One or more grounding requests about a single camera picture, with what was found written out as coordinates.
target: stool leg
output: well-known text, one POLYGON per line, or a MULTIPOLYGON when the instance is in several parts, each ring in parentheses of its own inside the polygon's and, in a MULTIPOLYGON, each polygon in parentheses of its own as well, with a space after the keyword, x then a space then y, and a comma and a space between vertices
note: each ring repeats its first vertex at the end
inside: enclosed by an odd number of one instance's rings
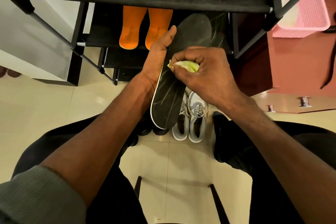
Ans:
POLYGON ((230 224, 229 219, 225 213, 224 207, 222 205, 221 199, 219 198, 217 191, 215 189, 215 186, 213 184, 210 184, 209 187, 212 192, 213 200, 215 201, 220 224, 230 224))
POLYGON ((135 194, 137 195, 138 199, 139 199, 139 196, 140 196, 140 186, 141 186, 141 176, 138 177, 138 179, 136 180, 136 184, 135 184, 135 187, 134 187, 134 191, 135 191, 135 194))

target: plastic basket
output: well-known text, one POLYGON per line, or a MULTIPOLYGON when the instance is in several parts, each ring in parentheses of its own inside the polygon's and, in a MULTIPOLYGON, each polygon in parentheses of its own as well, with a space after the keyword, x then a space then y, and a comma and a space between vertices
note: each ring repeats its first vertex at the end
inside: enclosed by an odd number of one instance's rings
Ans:
POLYGON ((273 37, 305 37, 330 27, 330 19, 324 0, 300 0, 295 27, 276 25, 273 37))

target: floor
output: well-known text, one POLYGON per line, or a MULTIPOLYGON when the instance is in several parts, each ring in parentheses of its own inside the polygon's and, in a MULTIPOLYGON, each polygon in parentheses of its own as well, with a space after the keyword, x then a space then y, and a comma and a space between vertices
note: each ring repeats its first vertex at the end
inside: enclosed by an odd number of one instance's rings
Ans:
MULTIPOLYGON (((98 48, 85 53, 97 61, 98 48)), ((126 83, 114 86, 87 63, 79 87, 48 85, 26 76, 0 79, 0 182, 10 179, 22 152, 43 133, 101 113, 126 83)), ((209 107, 209 117, 215 108, 209 107)), ((336 131, 336 110, 272 113, 275 120, 313 124, 336 131)), ((212 156, 211 118, 199 144, 150 133, 129 148, 120 167, 132 185, 143 177, 140 202, 149 223, 219 223, 208 185, 213 183, 231 224, 247 224, 252 179, 212 156)))

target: white sneaker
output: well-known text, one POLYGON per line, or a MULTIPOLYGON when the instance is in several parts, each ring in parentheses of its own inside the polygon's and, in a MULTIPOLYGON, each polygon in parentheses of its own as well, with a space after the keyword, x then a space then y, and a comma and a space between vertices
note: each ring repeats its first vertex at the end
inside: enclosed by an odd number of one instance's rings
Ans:
POLYGON ((188 109, 190 112, 190 132, 189 139, 193 143, 203 140, 206 128, 206 103, 195 92, 189 96, 188 109))
POLYGON ((173 137, 177 141, 183 141, 187 138, 189 132, 189 114, 187 109, 187 95, 184 93, 182 105, 180 109, 180 115, 178 117, 177 123, 172 128, 173 137))

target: gray sleeve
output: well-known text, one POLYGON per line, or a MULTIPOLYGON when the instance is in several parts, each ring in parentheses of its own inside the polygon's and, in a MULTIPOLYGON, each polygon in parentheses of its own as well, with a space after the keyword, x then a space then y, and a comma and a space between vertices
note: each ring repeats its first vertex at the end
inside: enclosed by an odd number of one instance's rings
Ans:
POLYGON ((85 217, 82 197, 46 167, 0 184, 0 224, 85 223, 85 217))

